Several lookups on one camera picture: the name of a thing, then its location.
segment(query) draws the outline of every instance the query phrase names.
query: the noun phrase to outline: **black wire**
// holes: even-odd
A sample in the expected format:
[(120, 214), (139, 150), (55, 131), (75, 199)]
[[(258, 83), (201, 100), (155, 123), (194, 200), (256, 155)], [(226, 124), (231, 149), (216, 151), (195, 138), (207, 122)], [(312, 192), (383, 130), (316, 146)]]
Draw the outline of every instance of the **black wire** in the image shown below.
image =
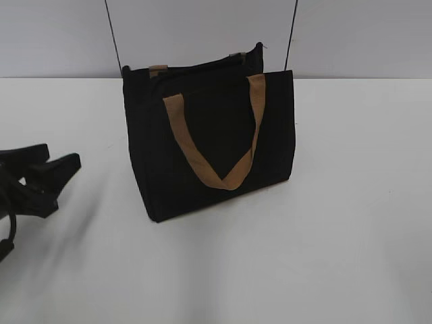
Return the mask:
[(296, 20), (297, 5), (298, 5), (298, 0), (296, 0), (296, 5), (294, 6), (294, 14), (292, 15), (290, 40), (288, 41), (288, 49), (286, 50), (285, 67), (283, 68), (284, 71), (286, 71), (286, 67), (288, 65), (288, 55), (290, 54), (290, 47), (291, 47), (291, 40), (292, 40), (292, 31), (294, 30), (294, 21)]
[(12, 209), (11, 201), (7, 197), (6, 193), (1, 189), (0, 189), (0, 196), (3, 197), (3, 200), (7, 205), (7, 213), (9, 214), (9, 219), (11, 222), (11, 227), (9, 229), (9, 237), (7, 239), (12, 242), (16, 234), (16, 214), (15, 211)]
[(118, 62), (118, 64), (119, 64), (120, 75), (123, 76), (123, 74), (122, 74), (122, 65), (121, 65), (121, 63), (120, 63), (119, 51), (117, 50), (117, 43), (115, 42), (114, 29), (113, 29), (113, 24), (112, 24), (112, 22), (111, 22), (111, 15), (109, 14), (109, 9), (108, 9), (107, 0), (105, 0), (105, 7), (107, 8), (107, 15), (108, 15), (108, 20), (109, 20), (109, 27), (110, 27), (110, 29), (111, 29), (111, 35), (113, 36), (113, 43), (114, 43), (114, 47), (115, 47), (115, 54), (117, 55), (117, 62)]

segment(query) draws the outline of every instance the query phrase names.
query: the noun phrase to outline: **gray wall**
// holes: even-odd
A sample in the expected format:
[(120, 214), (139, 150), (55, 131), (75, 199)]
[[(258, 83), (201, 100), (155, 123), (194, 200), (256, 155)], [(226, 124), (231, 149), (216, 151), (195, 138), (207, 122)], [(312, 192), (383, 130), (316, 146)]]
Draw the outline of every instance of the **gray wall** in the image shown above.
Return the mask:
[[(299, 0), (296, 77), (432, 78), (432, 1)], [(294, 0), (108, 0), (122, 64), (247, 51), (284, 66)], [(0, 77), (119, 77), (103, 0), (2, 0)]]

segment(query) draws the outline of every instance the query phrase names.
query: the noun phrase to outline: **tan strap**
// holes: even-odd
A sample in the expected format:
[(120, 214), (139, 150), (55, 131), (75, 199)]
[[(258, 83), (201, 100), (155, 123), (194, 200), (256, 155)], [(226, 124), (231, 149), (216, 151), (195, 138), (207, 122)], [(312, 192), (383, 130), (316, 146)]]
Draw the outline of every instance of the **tan strap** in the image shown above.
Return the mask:
[(160, 72), (166, 72), (168, 70), (168, 65), (152, 65), (148, 67), (148, 72), (150, 78), (157, 76)]
[(217, 175), (209, 162), (198, 151), (189, 133), (184, 117), (183, 95), (176, 94), (175, 96), (163, 99), (175, 140), (183, 151), (189, 165), (194, 170), (194, 173), (208, 187), (235, 190), (243, 183), (252, 168), (259, 129), (265, 109), (265, 75), (257, 74), (249, 76), (248, 80), (250, 85), (250, 104), (255, 119), (255, 132), (252, 144), (249, 151), (246, 152), (223, 179)]

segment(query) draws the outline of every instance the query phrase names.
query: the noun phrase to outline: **canvas bag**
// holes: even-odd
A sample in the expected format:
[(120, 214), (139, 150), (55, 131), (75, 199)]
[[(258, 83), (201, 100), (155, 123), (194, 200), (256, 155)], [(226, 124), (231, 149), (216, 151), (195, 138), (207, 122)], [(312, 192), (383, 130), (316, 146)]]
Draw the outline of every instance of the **canvas bag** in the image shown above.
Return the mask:
[(292, 72), (262, 66), (258, 43), (195, 67), (123, 69), (130, 158), (153, 221), (289, 178)]

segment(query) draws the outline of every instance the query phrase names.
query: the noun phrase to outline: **white table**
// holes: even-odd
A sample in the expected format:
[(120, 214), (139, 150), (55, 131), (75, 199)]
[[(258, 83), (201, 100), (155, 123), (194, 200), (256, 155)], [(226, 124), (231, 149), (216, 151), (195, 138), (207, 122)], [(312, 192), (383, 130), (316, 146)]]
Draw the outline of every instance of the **white table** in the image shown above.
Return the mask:
[(432, 80), (296, 80), (290, 181), (161, 224), (121, 87), (0, 80), (0, 147), (83, 165), (58, 212), (18, 216), (0, 323), (432, 323)]

